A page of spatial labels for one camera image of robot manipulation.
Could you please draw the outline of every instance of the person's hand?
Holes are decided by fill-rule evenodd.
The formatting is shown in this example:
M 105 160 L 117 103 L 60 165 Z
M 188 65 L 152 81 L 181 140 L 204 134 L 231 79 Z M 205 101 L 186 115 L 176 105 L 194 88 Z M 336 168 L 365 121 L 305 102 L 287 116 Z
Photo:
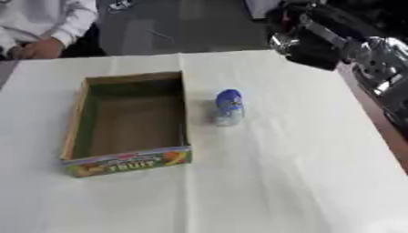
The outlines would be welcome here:
M 55 38 L 39 40 L 26 45 L 21 53 L 23 59 L 54 59 L 61 56 L 64 45 Z
M 13 59 L 13 60 L 19 60 L 22 58 L 22 55 L 23 55 L 23 47 L 14 46 L 8 51 L 7 58 Z

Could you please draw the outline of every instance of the cardboard box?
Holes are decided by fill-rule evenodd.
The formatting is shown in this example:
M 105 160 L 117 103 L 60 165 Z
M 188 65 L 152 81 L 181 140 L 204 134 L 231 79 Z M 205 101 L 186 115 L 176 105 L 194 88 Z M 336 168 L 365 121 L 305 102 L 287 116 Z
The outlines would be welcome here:
M 62 161 L 75 177 L 190 163 L 182 74 L 87 78 Z

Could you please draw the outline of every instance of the gray floor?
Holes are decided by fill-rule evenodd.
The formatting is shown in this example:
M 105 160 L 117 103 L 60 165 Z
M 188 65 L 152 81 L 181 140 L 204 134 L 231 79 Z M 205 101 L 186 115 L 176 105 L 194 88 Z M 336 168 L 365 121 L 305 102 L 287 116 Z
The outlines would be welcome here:
M 110 14 L 99 0 L 101 44 L 110 56 L 267 48 L 264 26 L 251 21 L 244 0 L 134 0 Z

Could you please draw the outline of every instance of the white paper sheet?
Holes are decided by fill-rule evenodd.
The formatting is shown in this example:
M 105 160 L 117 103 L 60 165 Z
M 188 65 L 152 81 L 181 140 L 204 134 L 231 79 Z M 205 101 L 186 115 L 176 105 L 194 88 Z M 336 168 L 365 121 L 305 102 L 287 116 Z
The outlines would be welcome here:
M 62 173 L 84 76 L 180 68 L 193 164 Z M 244 96 L 239 126 L 209 122 L 224 88 Z M 271 51 L 24 62 L 0 109 L 1 232 L 408 232 L 407 178 L 342 79 Z
M 264 18 L 265 15 L 274 9 L 281 0 L 246 0 L 250 14 L 255 19 Z

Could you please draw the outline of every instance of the shoe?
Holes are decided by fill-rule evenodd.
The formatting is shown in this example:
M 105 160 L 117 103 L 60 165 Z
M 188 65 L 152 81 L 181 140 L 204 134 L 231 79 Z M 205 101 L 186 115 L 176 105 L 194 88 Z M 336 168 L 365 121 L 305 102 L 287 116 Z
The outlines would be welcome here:
M 132 0 L 120 0 L 109 5 L 109 11 L 112 13 L 126 11 L 133 5 Z

